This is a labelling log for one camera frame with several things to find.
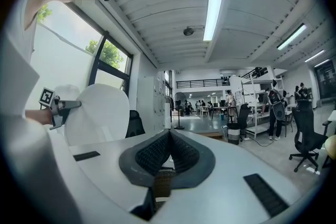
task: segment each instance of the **gray floor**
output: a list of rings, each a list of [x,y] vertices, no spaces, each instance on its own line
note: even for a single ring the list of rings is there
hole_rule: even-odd
[[[321,108],[317,108],[314,111],[314,130],[317,133],[323,134],[324,126],[322,123],[326,121],[334,109],[333,104],[326,104]],[[186,131],[191,131],[195,133],[204,133],[204,132],[216,132],[221,131],[220,126],[223,126],[227,123],[227,119],[221,121],[219,116],[214,116],[213,121],[205,117],[202,119],[183,119],[181,120],[181,125],[185,127]],[[317,163],[319,165],[318,171],[320,174],[315,174],[307,170],[307,168],[312,167],[315,169],[315,166],[310,163],[310,161],[304,161],[300,166],[297,173],[294,173],[295,167],[300,162],[300,157],[293,157],[292,160],[289,160],[288,157],[290,154],[298,153],[294,146],[294,136],[296,134],[297,128],[293,122],[293,132],[291,132],[290,125],[287,126],[287,137],[285,138],[285,128],[282,128],[281,139],[274,141],[274,143],[269,146],[259,146],[255,141],[243,141],[240,143],[244,149],[250,151],[256,156],[260,157],[266,163],[274,167],[280,173],[288,177],[292,182],[298,187],[299,191],[304,194],[315,184],[321,182],[322,178],[328,173],[327,169],[322,169],[323,162],[327,156],[324,148],[317,150],[319,152],[319,157]],[[333,135],[335,132],[336,123],[331,123],[328,127],[327,136]],[[260,134],[257,136],[257,141],[261,145],[268,145],[270,140],[267,137],[267,133]]]

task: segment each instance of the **fluorescent light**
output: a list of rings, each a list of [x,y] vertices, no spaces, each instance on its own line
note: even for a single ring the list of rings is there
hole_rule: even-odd
[[[214,36],[221,3],[222,0],[208,0],[203,41],[211,41]]]
[[[319,63],[318,65],[316,65],[316,66],[314,66],[314,67],[318,67],[318,66],[320,66],[320,65],[324,64],[325,62],[328,62],[329,60],[330,60],[330,59],[327,59],[327,60],[325,60],[325,61],[323,61],[323,62]]]
[[[290,44],[294,39],[296,39],[307,27],[304,24],[301,24],[284,42],[282,42],[277,49],[282,50],[288,44]]]
[[[320,52],[318,52],[317,54],[315,54],[314,56],[310,57],[309,59],[307,59],[306,61],[304,62],[309,62],[310,60],[314,59],[315,57],[317,57],[318,55],[324,53],[324,50],[321,50]]]

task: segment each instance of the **black trash can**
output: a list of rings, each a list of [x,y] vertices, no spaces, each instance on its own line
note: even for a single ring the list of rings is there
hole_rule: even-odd
[[[228,142],[234,145],[239,145],[240,128],[238,123],[227,124]]]

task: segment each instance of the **white ceiling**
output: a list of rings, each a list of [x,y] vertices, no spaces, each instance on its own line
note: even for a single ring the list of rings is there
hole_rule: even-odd
[[[335,53],[323,0],[223,0],[212,42],[203,42],[207,0],[111,0],[108,5],[118,9],[115,19],[163,70],[267,64],[290,69],[322,48],[328,53],[317,62]],[[277,50],[301,23],[307,29],[292,46]],[[187,26],[196,30],[193,35],[183,35]]]

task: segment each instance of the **green foliage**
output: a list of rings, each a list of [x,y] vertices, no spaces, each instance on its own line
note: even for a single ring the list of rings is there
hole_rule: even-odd
[[[45,18],[52,14],[52,10],[48,8],[48,4],[43,5],[37,13],[37,21],[43,22]]]
[[[97,43],[98,41],[95,41],[93,39],[90,40],[90,43],[88,46],[85,47],[85,50],[93,54],[96,50]],[[108,40],[105,41],[105,44],[104,44],[104,47],[100,54],[99,59],[117,69],[120,67],[119,63],[124,60],[122,56],[120,56],[119,50],[117,49],[117,47],[114,46]]]

